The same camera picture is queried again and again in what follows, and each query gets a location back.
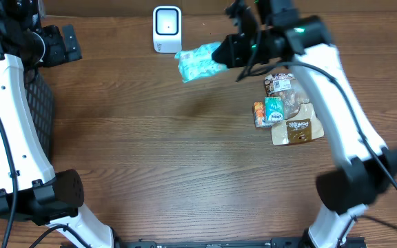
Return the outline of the teal wet wipes pack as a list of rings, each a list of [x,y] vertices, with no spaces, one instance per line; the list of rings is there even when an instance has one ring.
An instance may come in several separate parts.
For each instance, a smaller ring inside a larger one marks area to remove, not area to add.
[[[184,83],[197,79],[209,78],[227,71],[222,63],[217,63],[212,54],[221,45],[221,42],[203,44],[193,50],[177,52],[174,56],[179,61],[179,72]]]

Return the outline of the dried mushroom plastic bag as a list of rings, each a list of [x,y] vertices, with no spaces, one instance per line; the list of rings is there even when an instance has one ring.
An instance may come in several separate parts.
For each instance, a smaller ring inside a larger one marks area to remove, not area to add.
[[[271,129],[274,145],[294,145],[324,137],[324,129],[305,90],[293,74],[270,74],[264,79],[268,97],[283,105],[283,120]]]

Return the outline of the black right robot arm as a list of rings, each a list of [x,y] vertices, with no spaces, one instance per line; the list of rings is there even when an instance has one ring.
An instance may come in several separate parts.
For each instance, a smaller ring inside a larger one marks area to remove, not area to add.
[[[338,48],[317,16],[300,17],[291,1],[257,1],[253,14],[243,1],[226,7],[238,28],[213,53],[217,63],[242,76],[287,67],[306,91],[329,141],[336,169],[316,179],[322,205],[295,247],[359,247],[347,235],[357,218],[384,193],[397,174],[390,150],[365,116],[340,62]]]

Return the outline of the teal tissue packet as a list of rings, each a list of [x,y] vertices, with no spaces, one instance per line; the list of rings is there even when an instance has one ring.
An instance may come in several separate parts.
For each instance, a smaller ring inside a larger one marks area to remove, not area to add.
[[[265,97],[265,120],[271,123],[284,119],[283,102],[280,97]]]

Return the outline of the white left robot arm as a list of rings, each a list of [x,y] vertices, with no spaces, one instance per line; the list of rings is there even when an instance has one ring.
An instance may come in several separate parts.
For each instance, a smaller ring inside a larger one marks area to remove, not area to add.
[[[86,206],[74,169],[48,158],[53,96],[39,68],[81,59],[74,28],[42,26],[41,1],[0,1],[0,219],[59,231],[73,247],[119,247],[114,230]]]

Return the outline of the small orange snack packet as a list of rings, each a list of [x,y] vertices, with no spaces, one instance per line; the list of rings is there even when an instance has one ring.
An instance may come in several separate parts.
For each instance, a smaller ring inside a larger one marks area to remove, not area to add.
[[[271,127],[272,124],[265,118],[265,106],[263,102],[255,102],[253,105],[254,124],[257,128]]]

